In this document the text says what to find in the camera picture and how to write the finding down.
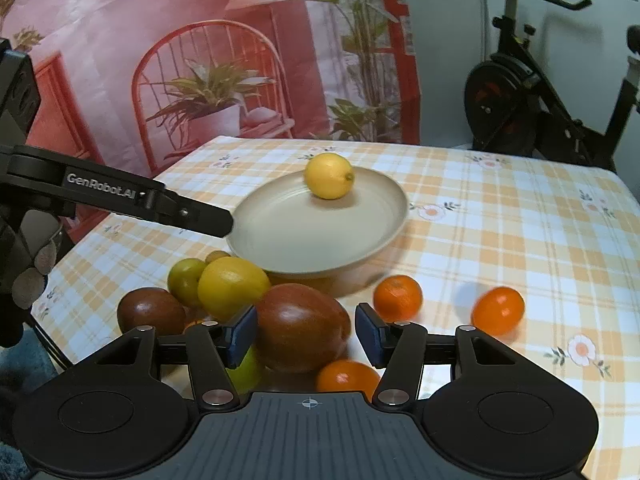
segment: table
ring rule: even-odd
[[[587,396],[600,433],[585,474],[640,473],[640,206],[622,181],[593,168],[393,144],[217,138],[159,180],[233,209],[268,180],[321,152],[382,171],[411,201],[404,232],[362,266],[318,283],[353,316],[380,277],[413,276],[424,291],[417,321],[435,333],[469,322],[483,291],[510,285],[526,318],[506,342]],[[34,306],[44,329],[77,361],[119,335],[116,305],[129,290],[164,286],[177,260],[226,249],[224,240],[110,215],[54,269]],[[357,341],[354,358],[366,362]],[[164,379],[188,394],[185,370]],[[427,367],[421,396],[449,381]]]

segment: lime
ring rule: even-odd
[[[231,382],[239,394],[253,390],[262,378],[263,366],[256,360],[254,347],[249,347],[240,366],[235,370],[226,369]]]
[[[184,306],[200,307],[198,299],[198,280],[207,264],[197,258],[180,260],[169,271],[167,288],[174,298]]]

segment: printed backdrop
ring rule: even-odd
[[[218,135],[418,143],[404,0],[0,0],[0,36],[36,70],[28,143],[121,170]]]

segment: white wall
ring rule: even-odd
[[[423,144],[456,146],[471,142],[463,89],[481,58],[481,0],[407,0],[417,53]],[[504,0],[488,0],[489,22]],[[604,131],[626,73],[626,28],[640,23],[640,3],[593,0],[571,12],[541,0],[519,0],[518,25],[537,28],[531,52],[542,64],[571,114]],[[490,49],[497,47],[490,25]],[[615,155],[618,174],[640,198],[640,117],[634,113]]]

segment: lemon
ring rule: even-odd
[[[256,303],[270,288],[264,271],[256,265],[225,256],[211,262],[198,282],[198,298],[204,310],[221,322],[244,306]]]
[[[318,198],[333,200],[345,196],[354,179],[351,164],[337,153],[321,153],[306,164],[305,183]]]

